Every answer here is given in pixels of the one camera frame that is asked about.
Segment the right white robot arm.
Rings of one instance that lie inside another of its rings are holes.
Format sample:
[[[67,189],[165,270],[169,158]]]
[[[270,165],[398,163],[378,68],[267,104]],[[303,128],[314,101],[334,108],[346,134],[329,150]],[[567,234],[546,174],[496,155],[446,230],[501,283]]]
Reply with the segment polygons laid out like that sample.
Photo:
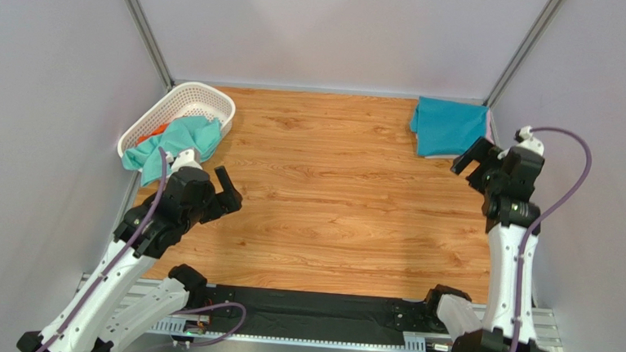
[[[451,352],[548,352],[538,347],[530,292],[541,217],[531,196],[544,151],[527,140],[502,150],[480,137],[451,171],[460,174],[471,162],[478,166],[467,182],[483,197],[491,256],[486,311],[478,318],[466,293],[442,285],[428,292],[429,310],[449,332]]]

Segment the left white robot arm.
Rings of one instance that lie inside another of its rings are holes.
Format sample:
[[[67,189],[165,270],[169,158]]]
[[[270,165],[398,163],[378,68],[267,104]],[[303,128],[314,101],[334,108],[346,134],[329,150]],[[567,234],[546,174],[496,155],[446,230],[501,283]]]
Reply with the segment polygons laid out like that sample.
[[[200,168],[163,176],[156,194],[129,209],[92,276],[40,331],[24,332],[20,352],[123,352],[172,314],[204,314],[214,306],[207,279],[189,265],[172,268],[151,292],[122,309],[133,285],[193,226],[219,220],[242,207],[225,167],[216,167],[221,192]]]

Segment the teal t shirt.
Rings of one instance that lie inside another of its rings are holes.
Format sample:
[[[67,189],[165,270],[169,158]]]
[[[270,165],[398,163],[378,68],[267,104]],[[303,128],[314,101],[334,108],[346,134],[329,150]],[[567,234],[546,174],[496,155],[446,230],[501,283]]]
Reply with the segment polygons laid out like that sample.
[[[491,110],[420,97],[409,128],[416,136],[416,154],[421,158],[451,158],[465,152],[477,139],[491,137]]]

